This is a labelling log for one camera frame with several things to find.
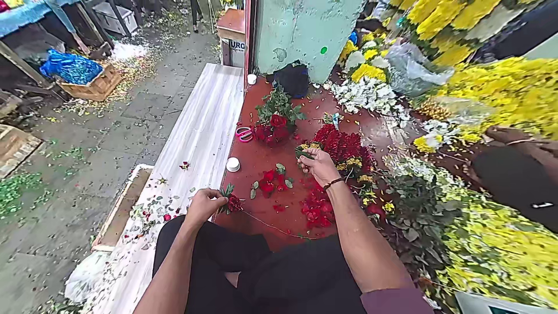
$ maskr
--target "black thread bracelet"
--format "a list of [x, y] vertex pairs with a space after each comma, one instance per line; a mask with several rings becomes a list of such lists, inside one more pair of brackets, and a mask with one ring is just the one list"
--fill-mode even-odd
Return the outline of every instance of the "black thread bracelet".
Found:
[[339, 182], [339, 181], [343, 181], [343, 178], [337, 178], [337, 179], [331, 181], [329, 184], [326, 184], [326, 185], [324, 186], [324, 191], [326, 191], [329, 187], [331, 187], [333, 184], [335, 184], [335, 183], [337, 183], [337, 182]]

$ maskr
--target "wooden crate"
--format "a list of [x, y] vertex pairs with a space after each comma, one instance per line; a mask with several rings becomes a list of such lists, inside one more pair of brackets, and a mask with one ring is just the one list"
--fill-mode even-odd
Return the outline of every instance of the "wooden crate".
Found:
[[103, 101], [120, 83], [122, 76], [116, 71], [112, 64], [107, 65], [93, 81], [87, 85], [78, 85], [58, 82], [63, 90], [76, 98], [91, 99], [93, 101]]

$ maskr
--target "black cloth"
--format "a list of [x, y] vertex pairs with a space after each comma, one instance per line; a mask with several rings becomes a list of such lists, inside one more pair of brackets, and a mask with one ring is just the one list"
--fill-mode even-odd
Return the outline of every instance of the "black cloth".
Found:
[[196, 26], [198, 24], [198, 14], [203, 18], [198, 0], [190, 0], [190, 9], [192, 10], [192, 23]]
[[558, 185], [536, 159], [510, 146], [494, 147], [480, 153], [471, 166], [495, 201], [558, 232]]
[[[153, 275], [183, 221], [161, 229]], [[225, 272], [241, 272], [238, 288]], [[271, 253], [262, 235], [206, 222], [194, 244], [185, 313], [365, 313], [360, 295], [336, 235]]]

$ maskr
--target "blue tarp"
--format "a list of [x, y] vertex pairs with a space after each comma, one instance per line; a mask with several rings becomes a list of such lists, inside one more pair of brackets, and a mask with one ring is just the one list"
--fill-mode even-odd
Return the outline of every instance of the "blue tarp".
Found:
[[[77, 1], [79, 0], [56, 0], [56, 3], [62, 6]], [[29, 23], [37, 22], [51, 11], [44, 0], [25, 0], [23, 6], [0, 13], [0, 38]]]

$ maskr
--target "bracelet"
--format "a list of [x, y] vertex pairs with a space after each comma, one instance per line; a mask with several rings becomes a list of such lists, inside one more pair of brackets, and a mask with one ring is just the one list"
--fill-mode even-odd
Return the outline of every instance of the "bracelet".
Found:
[[331, 181], [329, 184], [326, 184], [324, 186], [324, 191], [327, 190], [329, 187], [331, 187], [334, 183], [337, 183], [339, 181], [343, 181], [343, 178], [337, 178], [337, 179]]
[[517, 143], [523, 143], [523, 142], [533, 142], [535, 139], [523, 139], [523, 140], [516, 140], [516, 141], [511, 141], [509, 143], [506, 143], [506, 145], [513, 145], [513, 144], [517, 144]]

